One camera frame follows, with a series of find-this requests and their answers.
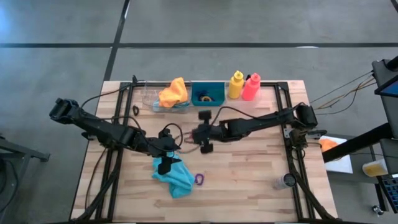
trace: gray floor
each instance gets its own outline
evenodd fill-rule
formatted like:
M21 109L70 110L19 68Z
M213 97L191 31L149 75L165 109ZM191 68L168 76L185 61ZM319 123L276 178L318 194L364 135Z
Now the gray floor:
M123 2L1 1L0 43L112 43ZM129 6L121 42L398 42L397 20L390 0L137 0ZM54 123L48 113L58 97L82 102L97 95L110 52L0 49L0 133L52 154L48 163L32 161L7 223L67 220L87 142L81 130ZM119 49L111 80L133 74L146 80L222 80L239 69L265 80L305 80L313 100L370 71L373 60L397 53L398 48ZM93 101L86 109L95 107ZM344 113L318 120L331 133L356 135L386 122L386 115L368 88ZM377 204L372 185L330 182L340 218L395 223L392 213L377 218L370 211Z

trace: wooden table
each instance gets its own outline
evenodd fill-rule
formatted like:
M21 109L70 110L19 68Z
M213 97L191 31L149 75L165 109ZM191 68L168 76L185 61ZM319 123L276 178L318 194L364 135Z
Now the wooden table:
M292 104L308 103L304 82L289 83ZM104 82L102 93L117 90L120 82ZM179 124L183 131L191 131L200 123L198 110L192 107L186 114L154 113L150 106L142 103L143 88L135 88L132 105L140 108L136 116L147 136L157 136L168 123ZM118 94L102 96L99 99L96 115L110 118L114 115ZM242 106L237 102L227 102L254 116L277 111L273 88L261 88L261 100L251 106ZM218 110L212 108L213 116ZM219 119L247 118L238 112L223 110ZM177 128L171 127L172 134L178 135ZM186 151L193 146L183 144ZM96 141L88 145L80 183L76 193L72 217L83 213L86 190L93 167L104 148ZM190 154L181 154L190 172L204 174L202 186L194 186L191 195L172 199L169 186L153 179L152 160L137 152L124 150L123 163L119 178L118 196L114 222L277 222L297 221L292 191L274 190L274 179L289 172L282 131L280 126L256 131L238 142L215 142L214 152L200 154L197 150ZM103 172L104 158L100 162L91 187L90 199L97 194ZM329 180L324 167L322 153L316 144L306 148L305 167L310 188L320 203L337 217L336 208L330 190ZM104 214L109 200L105 198ZM302 207L306 216L303 192L300 191Z

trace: pink bottle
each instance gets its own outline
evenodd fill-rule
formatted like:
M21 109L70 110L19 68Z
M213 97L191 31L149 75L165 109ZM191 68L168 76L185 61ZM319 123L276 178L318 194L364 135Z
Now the pink bottle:
M261 77L257 73L253 73L253 75L250 76L243 87L243 100L252 101L254 99L258 89L260 88L260 81Z

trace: yellow bottle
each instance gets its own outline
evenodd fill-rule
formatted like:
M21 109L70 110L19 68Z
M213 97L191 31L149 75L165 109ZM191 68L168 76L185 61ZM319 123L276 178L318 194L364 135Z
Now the yellow bottle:
M229 82L228 87L228 96L232 99L239 98L243 87L243 73L240 71L236 71L235 74L231 77L231 81Z

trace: blue bin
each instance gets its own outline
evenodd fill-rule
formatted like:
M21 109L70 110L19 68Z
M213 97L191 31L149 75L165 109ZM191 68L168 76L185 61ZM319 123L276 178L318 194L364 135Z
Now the blue bin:
M200 101L201 95L209 96L212 101ZM192 104L195 106L220 106L225 100L224 82L193 82Z

